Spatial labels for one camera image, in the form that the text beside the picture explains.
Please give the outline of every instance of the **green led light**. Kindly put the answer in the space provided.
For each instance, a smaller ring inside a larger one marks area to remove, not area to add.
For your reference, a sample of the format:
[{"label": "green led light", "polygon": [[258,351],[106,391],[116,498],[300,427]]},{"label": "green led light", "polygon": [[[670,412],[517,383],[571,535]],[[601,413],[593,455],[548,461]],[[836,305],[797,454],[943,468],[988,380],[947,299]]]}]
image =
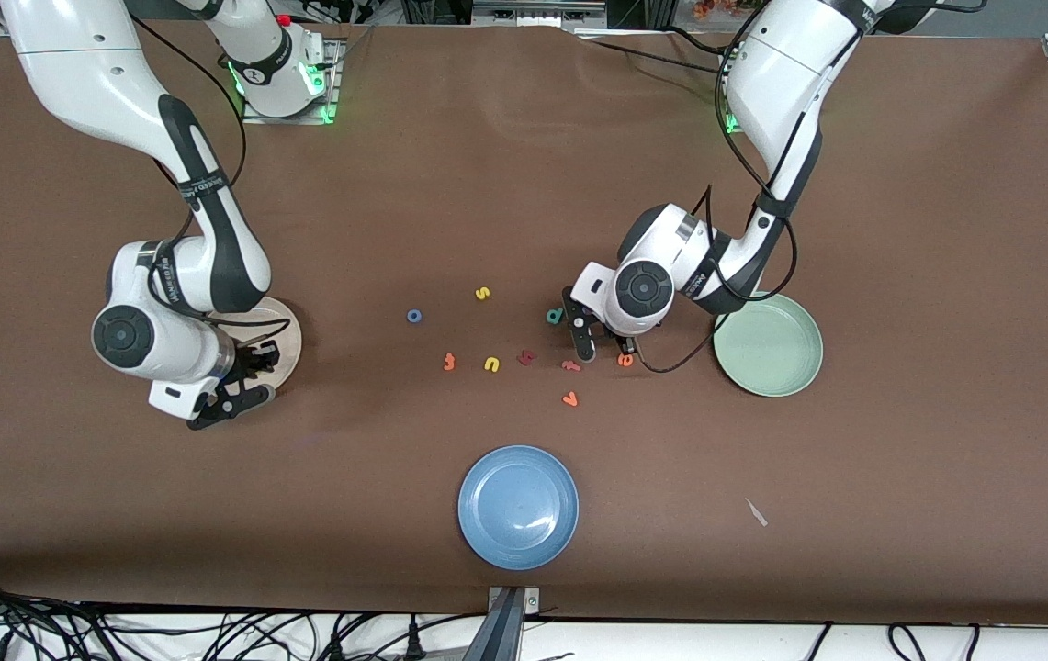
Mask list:
[{"label": "green led light", "polygon": [[238,71],[234,70],[234,67],[226,67],[230,69],[230,75],[234,76],[234,89],[237,89],[239,96],[246,96],[246,93],[241,89],[241,80],[238,79]]},{"label": "green led light", "polygon": [[737,115],[726,113],[726,116],[724,117],[724,131],[728,135],[733,133],[741,133],[740,120],[738,120]]},{"label": "green led light", "polygon": [[335,124],[335,107],[336,104],[327,104],[319,108],[319,118],[324,120],[324,124]]},{"label": "green led light", "polygon": [[318,95],[324,90],[324,75],[319,70],[315,70],[315,67],[304,64],[304,66],[300,67],[300,74],[304,76],[307,92]]}]

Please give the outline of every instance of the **black cable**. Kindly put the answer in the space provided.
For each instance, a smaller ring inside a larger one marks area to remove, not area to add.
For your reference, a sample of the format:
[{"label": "black cable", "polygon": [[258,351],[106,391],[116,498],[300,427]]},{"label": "black cable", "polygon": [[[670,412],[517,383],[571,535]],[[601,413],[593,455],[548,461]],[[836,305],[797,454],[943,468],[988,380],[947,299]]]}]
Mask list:
[{"label": "black cable", "polygon": [[315,619],[310,615],[312,614],[307,614],[307,627],[310,629],[310,654],[307,656],[307,661],[312,661],[315,658],[315,649],[319,649],[319,631],[315,627]]},{"label": "black cable", "polygon": [[960,4],[939,4],[939,3],[910,3],[902,4],[896,3],[890,5],[890,7],[875,14],[875,25],[879,24],[881,18],[888,16],[888,14],[893,12],[902,12],[903,9],[939,9],[939,12],[951,12],[955,14],[976,14],[981,12],[989,0],[978,0],[977,4],[971,5],[971,7],[961,7]]},{"label": "black cable", "polygon": [[674,372],[675,369],[679,369],[679,368],[682,368],[683,365],[687,365],[689,360],[693,359],[693,357],[695,357],[697,354],[699,354],[700,351],[703,351],[703,348],[705,346],[707,346],[707,343],[711,341],[711,339],[713,338],[713,336],[716,335],[718,331],[720,331],[720,328],[724,327],[724,323],[726,322],[726,320],[728,320],[729,316],[733,316],[733,315],[730,315],[730,314],[724,314],[724,316],[721,316],[720,318],[718,318],[718,322],[716,323],[716,328],[713,328],[713,330],[709,330],[708,333],[707,333],[707,335],[703,335],[703,340],[701,343],[699,343],[699,345],[697,345],[697,347],[695,348],[695,350],[692,350],[691,353],[689,353],[686,357],[683,357],[682,360],[679,360],[679,362],[676,362],[676,363],[672,365],[670,368],[653,368],[649,362],[646,362],[646,357],[642,356],[641,345],[638,345],[637,344],[637,338],[634,338],[634,347],[637,350],[637,359],[642,362],[642,368],[649,369],[651,372],[653,372],[655,374],[667,374],[667,373]]},{"label": "black cable", "polygon": [[163,168],[163,164],[159,163],[157,159],[152,159],[152,162],[155,163],[155,167],[157,167],[157,169],[159,170],[159,174],[166,177],[166,179],[168,179],[168,184],[176,185],[176,179],[172,177],[172,175],[168,172],[167,168]]},{"label": "black cable", "polygon": [[132,645],[130,645],[130,643],[128,643],[128,641],[125,641],[124,639],[122,639],[122,637],[119,637],[119,635],[116,634],[116,632],[115,632],[114,629],[108,626],[108,632],[111,633],[111,640],[113,640],[116,643],[119,643],[121,645],[123,645],[123,647],[125,649],[128,649],[130,653],[132,653],[132,656],[138,658],[138,660],[140,660],[140,661],[159,661],[157,658],[148,657],[148,656],[145,655],[145,653],[141,653],[140,649],[136,649],[136,648],[132,647]]},{"label": "black cable", "polygon": [[[464,613],[462,615],[451,615],[451,616],[449,616],[449,618],[440,618],[439,620],[433,620],[433,622],[428,622],[428,623],[421,624],[421,626],[418,626],[418,631],[419,632],[423,632],[423,631],[427,631],[427,629],[429,629],[429,627],[436,627],[436,626],[439,626],[439,624],[444,624],[446,622],[453,622],[453,620],[461,620],[461,619],[465,619],[465,618],[483,618],[483,616],[486,616],[486,613]],[[393,647],[394,644],[397,644],[397,643],[401,642],[402,640],[407,639],[407,637],[410,637],[409,633],[406,633],[405,635],[399,635],[399,636],[395,637],[395,639],[390,640],[389,642],[380,645],[380,647],[377,647],[376,649],[373,649],[373,652],[366,653],[366,654],[364,654],[364,656],[352,657],[348,661],[373,661],[373,660],[379,660],[381,652],[385,652],[386,649],[388,649],[390,647]]]},{"label": "black cable", "polygon": [[704,53],[712,53],[713,56],[722,56],[724,53],[724,49],[726,48],[726,46],[708,46],[707,43],[698,41],[695,38],[694,34],[687,32],[687,30],[681,28],[681,26],[676,26],[676,25],[661,26],[661,28],[658,28],[658,30],[660,32],[677,34],[679,37],[686,39],[686,41],[691,42],[691,45],[695,46],[695,48],[699,48],[700,50],[704,51]]},{"label": "black cable", "polygon": [[[182,230],[184,228],[188,228],[189,223],[191,221],[192,221],[192,217],[189,217],[189,220],[184,221],[184,225],[182,226]],[[175,242],[175,240],[176,239],[174,238],[170,242],[170,246],[171,246],[172,243]],[[153,296],[153,299],[155,300],[155,302],[157,302],[159,305],[161,305],[163,307],[167,307],[168,309],[171,309],[172,312],[175,312],[176,314],[180,314],[182,316],[188,316],[189,318],[196,318],[198,322],[211,323],[213,326],[234,326],[234,327],[239,327],[239,328],[262,328],[264,326],[276,326],[276,325],[279,325],[279,328],[277,330],[272,330],[272,331],[270,331],[270,333],[264,334],[263,337],[262,337],[262,339],[272,338],[272,336],[276,336],[276,335],[280,334],[281,331],[285,331],[285,330],[287,330],[288,326],[291,326],[291,320],[289,320],[287,317],[271,318],[271,320],[268,320],[268,322],[235,322],[234,320],[231,320],[231,318],[213,318],[213,317],[210,317],[210,316],[208,316],[208,315],[205,315],[203,313],[191,312],[191,310],[176,307],[174,304],[172,304],[171,301],[163,301],[163,299],[161,299],[159,296],[159,292],[157,292],[157,288],[155,288],[155,279],[152,277],[152,276],[154,276],[155,271],[159,270],[159,256],[162,255],[162,249],[163,248],[158,248],[157,249],[157,259],[153,260],[152,266],[149,268],[149,293]]]},{"label": "black cable", "polygon": [[915,635],[911,632],[911,629],[907,627],[907,624],[892,624],[892,626],[888,627],[888,642],[892,644],[895,656],[901,658],[902,661],[911,661],[911,657],[898,648],[898,643],[895,641],[895,632],[903,632],[907,635],[907,640],[911,641],[911,647],[915,648],[915,656],[919,658],[919,661],[926,661],[926,658],[923,658],[923,649],[919,647],[918,640],[915,640]]},{"label": "black cable", "polygon": [[410,640],[406,643],[406,653],[401,656],[401,661],[421,661],[427,657],[427,649],[421,647],[421,637],[418,636],[418,615],[410,615]]},{"label": "black cable", "polygon": [[[973,629],[973,636],[969,638],[968,648],[964,652],[964,661],[973,661],[973,653],[977,652],[977,643],[981,641],[981,624],[969,624],[969,629]],[[907,640],[910,641],[911,647],[915,649],[915,656],[917,656],[919,661],[926,661],[923,657],[923,648],[919,647],[919,641],[915,639],[914,633],[911,629],[907,627],[907,624],[894,623],[890,624],[888,627],[888,642],[892,645],[892,649],[895,656],[902,659],[902,661],[913,661],[913,658],[903,654],[900,648],[898,648],[898,642],[895,640],[895,632],[903,632],[907,635]]]},{"label": "black cable", "polygon": [[822,632],[817,635],[817,640],[814,640],[814,645],[809,649],[809,657],[806,657],[806,661],[814,661],[817,658],[817,649],[822,648],[822,643],[826,641],[826,635],[829,631],[834,627],[834,622],[826,622],[826,626],[822,627]]},{"label": "black cable", "polygon": [[[266,645],[266,644],[277,644],[278,647],[282,648],[285,653],[287,653],[287,657],[288,658],[298,658],[296,656],[296,654],[293,654],[291,652],[291,647],[289,647],[289,645],[287,643],[284,643],[283,641],[276,639],[275,635],[276,635],[276,633],[279,632],[280,629],[291,626],[291,624],[298,622],[298,620],[302,620],[302,619],[305,619],[305,618],[309,619],[310,618],[310,614],[309,613],[301,613],[300,615],[293,616],[293,618],[291,618],[289,620],[284,620],[284,622],[276,624],[275,627],[267,629],[267,631],[263,631],[262,627],[258,626],[258,624],[255,624],[255,629],[262,636],[259,636],[259,639],[256,640],[254,643],[252,643],[249,645],[249,647],[247,647],[245,649],[242,649],[238,654],[235,654],[234,661],[242,661],[242,659],[245,658],[247,656],[247,654],[249,654],[250,652],[254,652],[254,649],[259,649],[260,647],[264,647],[264,645]],[[307,661],[312,660],[312,658],[314,657],[314,654],[315,654],[314,649],[312,649],[312,657],[307,658]]]},{"label": "black cable", "polygon": [[350,622],[345,624],[342,631],[340,631],[340,641],[344,641],[344,639],[352,635],[356,631],[356,629],[359,629],[361,624],[364,624],[365,622],[368,622],[368,620],[372,620],[373,618],[376,618],[376,613],[361,613],[358,618],[356,618],[355,620],[350,620]]},{"label": "black cable", "polygon": [[[99,634],[99,631],[96,631],[96,629],[94,626],[88,627],[87,631],[86,631],[86,633],[80,632],[78,623],[74,622],[74,616],[73,615],[66,615],[66,623],[70,624],[71,631],[74,632],[74,639],[79,640],[79,644],[83,645],[84,649],[86,649],[86,637],[89,636],[89,635],[91,635],[92,633],[94,635]],[[119,653],[115,652],[115,646],[114,645],[112,645],[112,649],[110,649],[109,653],[111,653],[114,658],[119,658]]]},{"label": "black cable", "polygon": [[233,622],[232,620],[230,620],[228,613],[221,615],[221,626],[218,627],[218,635],[217,637],[214,637],[212,645],[219,642],[222,639],[222,637],[225,637],[225,635],[228,635],[231,624],[241,623],[241,621],[245,620],[246,618],[249,618],[249,615],[242,616],[242,619],[238,620],[238,622]]},{"label": "black cable", "polygon": [[[712,237],[712,244],[714,246],[714,244],[716,244],[716,238],[714,238],[714,232],[712,229],[712,188],[711,188],[711,185],[708,185],[707,192],[703,193],[703,196],[705,197],[705,199],[707,199],[707,206],[705,206],[705,210],[707,210],[707,213],[705,213],[705,218],[707,218],[708,237]],[[747,214],[747,223],[749,223],[749,225],[750,225],[751,221],[754,221],[755,215],[756,215],[756,204],[754,204],[754,206],[751,206],[750,213]],[[739,301],[743,301],[746,304],[758,304],[758,302],[760,302],[760,301],[767,301],[768,299],[771,299],[772,296],[776,296],[778,293],[781,293],[781,290],[783,290],[785,288],[785,286],[788,286],[789,281],[792,280],[793,272],[798,271],[798,260],[799,260],[799,257],[800,257],[800,251],[798,250],[798,238],[796,238],[796,235],[792,233],[792,222],[790,222],[789,219],[785,218],[785,217],[777,218],[777,220],[781,221],[781,225],[784,225],[784,230],[788,232],[788,235],[789,235],[789,251],[791,251],[791,256],[789,257],[789,270],[786,271],[785,274],[784,274],[784,278],[781,279],[781,284],[777,285],[777,287],[772,288],[770,290],[770,292],[764,293],[763,295],[760,295],[760,296],[746,296],[746,295],[743,295],[743,293],[741,293],[741,292],[737,292],[737,289],[735,289],[735,287],[733,287],[733,285],[730,285],[728,281],[724,280],[724,273],[720,270],[720,264],[716,264],[716,278],[717,278],[718,281],[720,281],[721,287],[723,287],[726,290],[728,290],[728,293],[732,293],[733,298],[737,298],[737,299],[739,299]]]},{"label": "black cable", "polygon": [[662,56],[655,56],[654,53],[646,53],[645,50],[635,50],[632,48],[626,48],[625,46],[616,46],[614,43],[606,43],[603,41],[590,41],[590,43],[596,43],[596,45],[603,48],[609,48],[611,50],[620,50],[623,53],[630,53],[631,56],[638,56],[638,58],[649,58],[650,60],[658,60],[660,63],[678,64],[680,67],[686,67],[689,70],[702,70],[707,72],[714,72],[718,74],[720,70],[714,70],[712,67],[704,67],[702,64],[684,63],[682,60],[675,60],[673,58],[663,58]]},{"label": "black cable", "polygon": [[196,627],[196,629],[155,629],[155,627],[121,627],[115,626],[111,622],[108,622],[107,618],[103,619],[104,627],[108,632],[119,633],[119,635],[149,635],[149,636],[188,636],[188,635],[200,635],[200,633],[205,632],[216,632],[219,629],[224,629],[225,623],[214,624],[214,626],[209,627]]},{"label": "black cable", "polygon": [[163,38],[162,35],[159,35],[157,30],[148,26],[145,21],[141,21],[134,16],[132,17],[132,20],[136,22],[136,25],[141,26],[141,28],[145,29],[145,32],[152,35],[156,41],[163,43],[163,45],[168,46],[168,48],[174,51],[174,53],[181,56],[184,62],[193,64],[193,66],[197,67],[197,70],[203,72],[204,78],[208,78],[213,82],[214,86],[218,88],[218,92],[221,92],[221,96],[226,101],[226,104],[230,104],[230,108],[234,110],[234,118],[237,118],[238,120],[238,137],[241,139],[241,153],[238,154],[238,167],[234,169],[234,176],[230,177],[230,185],[234,185],[238,182],[238,177],[241,176],[241,170],[246,167],[246,124],[242,120],[241,112],[238,110],[238,104],[235,104],[234,97],[230,96],[230,92],[226,92],[226,88],[221,86],[221,81],[218,80],[216,75],[213,75],[212,72],[201,63],[198,63],[197,60],[191,58],[189,53],[184,53],[184,51],[176,47],[172,41],[168,41],[168,39]]},{"label": "black cable", "polygon": [[[58,601],[58,599],[28,598],[25,595],[10,594],[6,593],[6,591],[0,591],[0,608],[4,609],[2,620],[5,626],[10,630],[13,635],[31,644],[35,648],[36,657],[41,658],[41,654],[46,654],[52,660],[56,658],[37,641],[37,636],[34,633],[35,626],[59,637],[66,648],[67,658],[77,657],[83,661],[91,661],[91,654],[86,648],[86,641],[79,640],[77,636],[71,636],[69,632],[66,632],[66,629],[62,627],[52,618],[56,610],[59,611],[59,614],[80,612],[83,613],[83,615],[80,615],[80,618],[86,620],[88,624],[92,624],[90,613],[84,612],[75,605],[67,605],[67,603]],[[12,615],[17,616],[16,622],[12,620]],[[101,638],[101,643],[104,644],[104,649],[111,656],[111,661],[121,661],[119,654],[115,652],[115,648],[109,643],[107,637],[96,637]]]},{"label": "black cable", "polygon": [[225,637],[225,635],[218,635],[217,639],[213,641],[213,644],[210,644],[210,648],[204,651],[204,655],[201,657],[201,661],[213,661],[215,658],[218,657],[218,655],[221,652],[224,652],[225,648],[230,647],[230,643],[234,642],[234,639],[237,639],[238,636],[245,635],[245,633],[249,631],[252,624],[258,624],[259,622],[262,622],[262,620],[270,618],[271,615],[270,613],[259,614],[258,619],[254,620],[254,622],[250,622],[249,620],[252,616],[255,615],[246,615],[245,618],[242,618],[241,620],[238,620],[238,622],[235,622],[237,626],[241,626],[238,629],[237,633],[234,633],[228,637]]},{"label": "black cable", "polygon": [[84,648],[86,647],[86,637],[93,635],[95,640],[100,641],[100,646],[103,647],[104,652],[107,652],[108,656],[112,658],[113,661],[119,661],[119,652],[116,652],[115,645],[108,639],[107,632],[103,631],[100,626],[100,615],[99,613],[87,611],[86,608],[82,605],[75,605],[75,603],[67,601],[59,601],[59,599],[44,598],[42,601],[53,603],[61,610],[67,612],[66,620],[70,623],[70,627],[73,627],[75,633],[78,633],[78,627],[74,626],[74,616],[78,616],[84,622],[87,623],[86,635],[79,635],[80,642],[83,643]]},{"label": "black cable", "polygon": [[8,644],[13,641],[13,632],[5,632],[2,637],[0,637],[0,661],[5,661],[6,653],[8,652]]},{"label": "black cable", "polygon": [[340,637],[340,621],[344,619],[344,613],[335,616],[335,622],[331,624],[331,636]]}]

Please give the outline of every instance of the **table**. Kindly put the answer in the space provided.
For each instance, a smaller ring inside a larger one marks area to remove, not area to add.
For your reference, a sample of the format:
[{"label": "table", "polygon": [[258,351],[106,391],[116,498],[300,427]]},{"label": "table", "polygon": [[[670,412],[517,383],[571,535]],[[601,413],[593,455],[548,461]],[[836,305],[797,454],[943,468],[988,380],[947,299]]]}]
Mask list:
[{"label": "table", "polygon": [[[203,26],[159,28],[216,59]],[[628,43],[709,62],[671,39]],[[212,84],[145,50],[234,163]],[[0,42],[5,589],[462,612],[527,583],[569,616],[1048,622],[1039,43],[859,47],[793,218],[787,293],[825,365],[780,400],[707,354],[663,376],[609,355],[566,372],[545,323],[649,206],[714,182],[718,223],[741,230],[755,185],[708,74],[548,28],[383,26],[347,67],[335,125],[248,127],[235,189],[271,295],[300,314],[301,365],[263,410],[191,433],[88,346],[109,259],[171,235],[182,204],[149,159],[46,114]],[[707,323],[679,301],[645,351],[672,362]],[[582,495],[573,543],[524,574],[479,560],[454,513],[465,470],[507,443],[555,453]]]}]

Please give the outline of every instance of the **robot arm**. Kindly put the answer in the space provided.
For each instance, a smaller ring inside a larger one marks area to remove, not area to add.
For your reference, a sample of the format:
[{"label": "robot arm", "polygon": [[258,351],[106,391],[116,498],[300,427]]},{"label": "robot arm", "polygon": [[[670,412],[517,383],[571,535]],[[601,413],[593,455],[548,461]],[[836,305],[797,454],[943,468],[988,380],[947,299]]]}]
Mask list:
[{"label": "robot arm", "polygon": [[147,66],[122,0],[3,0],[2,8],[42,106],[162,163],[200,225],[201,237],[175,244],[126,244],[92,328],[105,362],[153,380],[149,401],[193,420],[235,361],[233,339],[200,313],[250,310],[270,287],[270,263],[197,118]]},{"label": "robot arm", "polygon": [[230,58],[242,95],[258,113],[285,117],[300,113],[325,92],[324,38],[286,17],[276,20],[266,0],[176,0],[213,30]]},{"label": "robot arm", "polygon": [[766,4],[733,59],[724,96],[771,173],[767,194],[756,200],[740,239],[718,230],[708,237],[703,222],[675,204],[641,214],[617,250],[616,271],[588,264],[567,290],[566,309],[583,360],[591,359],[595,348],[587,331],[590,320],[578,314],[582,306],[621,338],[657,326],[674,292],[712,314],[742,309],[817,161],[822,102],[875,13],[890,4],[892,0]]}]

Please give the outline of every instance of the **green bowl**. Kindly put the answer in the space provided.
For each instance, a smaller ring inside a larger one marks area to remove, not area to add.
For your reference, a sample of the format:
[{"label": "green bowl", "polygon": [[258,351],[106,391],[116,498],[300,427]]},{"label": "green bowl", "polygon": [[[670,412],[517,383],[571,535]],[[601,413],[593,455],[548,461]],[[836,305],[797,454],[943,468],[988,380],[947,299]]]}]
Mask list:
[{"label": "green bowl", "polygon": [[822,369],[817,323],[781,293],[745,304],[726,320],[712,344],[726,375],[741,389],[763,397],[800,393]]}]

